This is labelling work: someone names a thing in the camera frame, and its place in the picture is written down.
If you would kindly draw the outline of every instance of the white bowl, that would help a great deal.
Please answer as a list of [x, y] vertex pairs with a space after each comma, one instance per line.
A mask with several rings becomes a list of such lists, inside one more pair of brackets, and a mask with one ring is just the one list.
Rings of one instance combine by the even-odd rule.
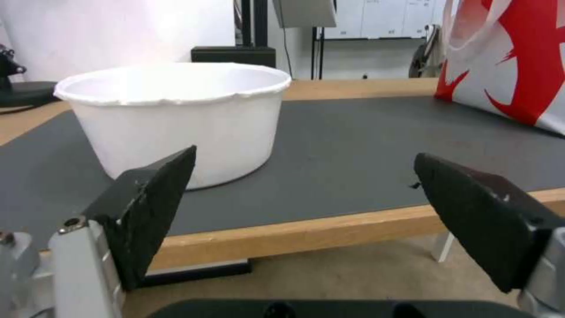
[[187, 188], [200, 188], [267, 161], [290, 81], [263, 66], [170, 63], [71, 76], [55, 95], [72, 105], [111, 178], [196, 145]]

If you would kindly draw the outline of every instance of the gray table mat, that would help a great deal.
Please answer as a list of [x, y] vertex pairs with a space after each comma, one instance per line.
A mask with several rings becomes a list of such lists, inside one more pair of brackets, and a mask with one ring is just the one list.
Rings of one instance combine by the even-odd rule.
[[[565, 140], [431, 97], [285, 102], [273, 154], [237, 181], [187, 192], [170, 235], [426, 204], [412, 162], [429, 152], [525, 190], [565, 187]], [[0, 228], [39, 248], [108, 185], [66, 112], [0, 148]]]

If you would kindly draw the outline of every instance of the white backdrop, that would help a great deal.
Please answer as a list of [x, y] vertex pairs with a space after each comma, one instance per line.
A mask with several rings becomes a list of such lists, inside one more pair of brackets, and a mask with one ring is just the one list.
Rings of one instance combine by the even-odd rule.
[[0, 19], [28, 80], [190, 61], [196, 45], [235, 45], [232, 0], [1, 0]]

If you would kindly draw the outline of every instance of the table leg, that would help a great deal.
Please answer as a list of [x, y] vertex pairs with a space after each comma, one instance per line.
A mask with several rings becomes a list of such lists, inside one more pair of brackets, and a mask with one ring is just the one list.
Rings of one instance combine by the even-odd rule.
[[453, 239], [455, 236], [451, 232], [439, 234], [436, 238], [436, 242], [434, 243], [432, 249], [432, 256], [437, 260], [438, 263], [441, 263], [447, 259], [449, 254], [449, 249], [451, 248], [451, 244], [453, 243]]

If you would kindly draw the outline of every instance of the red and white bag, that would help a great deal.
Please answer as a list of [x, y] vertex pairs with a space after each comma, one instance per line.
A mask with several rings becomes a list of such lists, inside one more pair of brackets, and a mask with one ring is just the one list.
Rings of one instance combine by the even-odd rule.
[[565, 135], [565, 0], [462, 0], [444, 11], [436, 97]]

